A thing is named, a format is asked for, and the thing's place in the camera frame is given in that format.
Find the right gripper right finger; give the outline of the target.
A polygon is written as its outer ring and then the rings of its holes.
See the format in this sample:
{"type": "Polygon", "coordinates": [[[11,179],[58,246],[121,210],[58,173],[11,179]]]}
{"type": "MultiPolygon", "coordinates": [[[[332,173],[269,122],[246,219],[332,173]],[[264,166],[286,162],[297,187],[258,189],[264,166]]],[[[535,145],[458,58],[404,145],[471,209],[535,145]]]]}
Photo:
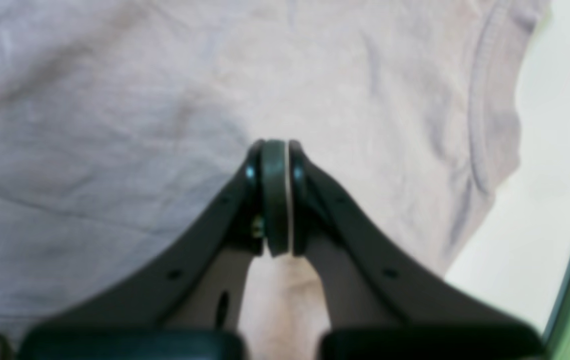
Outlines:
{"type": "Polygon", "coordinates": [[[317,271],[330,317],[320,360],[527,360],[524,321],[459,291],[396,246],[347,191],[289,143],[292,251],[317,271]]]}

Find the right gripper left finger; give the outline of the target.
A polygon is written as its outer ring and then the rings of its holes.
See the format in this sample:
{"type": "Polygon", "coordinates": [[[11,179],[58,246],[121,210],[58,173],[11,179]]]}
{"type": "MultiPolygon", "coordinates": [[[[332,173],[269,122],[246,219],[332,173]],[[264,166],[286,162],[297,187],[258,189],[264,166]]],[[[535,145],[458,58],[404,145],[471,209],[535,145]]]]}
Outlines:
{"type": "Polygon", "coordinates": [[[237,333],[251,262],[289,250],[288,152],[256,141],[163,253],[34,328],[20,360],[246,360],[237,333]]]}

